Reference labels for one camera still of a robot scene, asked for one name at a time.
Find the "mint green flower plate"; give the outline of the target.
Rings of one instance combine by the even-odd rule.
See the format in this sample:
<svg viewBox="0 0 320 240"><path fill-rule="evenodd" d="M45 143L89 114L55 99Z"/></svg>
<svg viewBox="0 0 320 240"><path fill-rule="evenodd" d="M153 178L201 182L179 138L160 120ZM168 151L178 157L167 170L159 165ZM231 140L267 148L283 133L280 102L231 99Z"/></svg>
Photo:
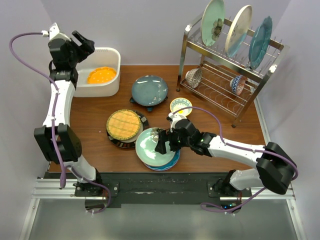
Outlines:
<svg viewBox="0 0 320 240"><path fill-rule="evenodd" d="M135 142L135 151L139 159L151 167L161 167L168 164L175 156L170 150L169 143L165 143L165 154L155 151L159 140L159 132L162 128L151 127L144 130Z"/></svg>

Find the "orange dotted scalloped plate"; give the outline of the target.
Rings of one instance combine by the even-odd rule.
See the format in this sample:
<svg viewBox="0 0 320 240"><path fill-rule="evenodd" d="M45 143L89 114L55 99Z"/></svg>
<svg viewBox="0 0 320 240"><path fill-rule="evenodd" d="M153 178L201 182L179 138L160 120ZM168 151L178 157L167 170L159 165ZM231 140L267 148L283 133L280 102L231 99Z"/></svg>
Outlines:
<svg viewBox="0 0 320 240"><path fill-rule="evenodd" d="M112 81L117 75L117 71L108 66L98 67L87 77L87 83L90 85L105 84Z"/></svg>

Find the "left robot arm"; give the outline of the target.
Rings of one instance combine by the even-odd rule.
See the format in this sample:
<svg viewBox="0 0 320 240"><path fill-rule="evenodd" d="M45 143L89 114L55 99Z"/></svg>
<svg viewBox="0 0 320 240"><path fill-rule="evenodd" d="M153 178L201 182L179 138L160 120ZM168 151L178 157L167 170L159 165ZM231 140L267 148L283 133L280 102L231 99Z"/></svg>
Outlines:
<svg viewBox="0 0 320 240"><path fill-rule="evenodd" d="M66 185L69 170L77 178L77 188L99 196L104 190L101 175L84 158L81 141L70 127L71 104L78 82L76 66L94 53L95 43L76 30L72 35L80 44L62 33L49 35L51 97L47 116L42 127L34 129L34 137L45 159L60 166L61 188Z"/></svg>

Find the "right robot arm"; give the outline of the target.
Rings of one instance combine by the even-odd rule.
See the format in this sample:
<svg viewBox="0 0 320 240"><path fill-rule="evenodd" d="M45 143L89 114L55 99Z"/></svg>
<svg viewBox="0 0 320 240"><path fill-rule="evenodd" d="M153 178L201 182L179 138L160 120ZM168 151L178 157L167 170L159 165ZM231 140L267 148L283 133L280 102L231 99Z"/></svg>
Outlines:
<svg viewBox="0 0 320 240"><path fill-rule="evenodd" d="M284 195L294 179L297 166L274 142L266 146L249 145L210 132L199 131L188 119L171 120L170 128L158 130L155 151L162 155L167 150L176 152L189 147L201 156L229 159L250 167L230 170L223 180L215 184L218 191L233 197L246 188L261 187Z"/></svg>

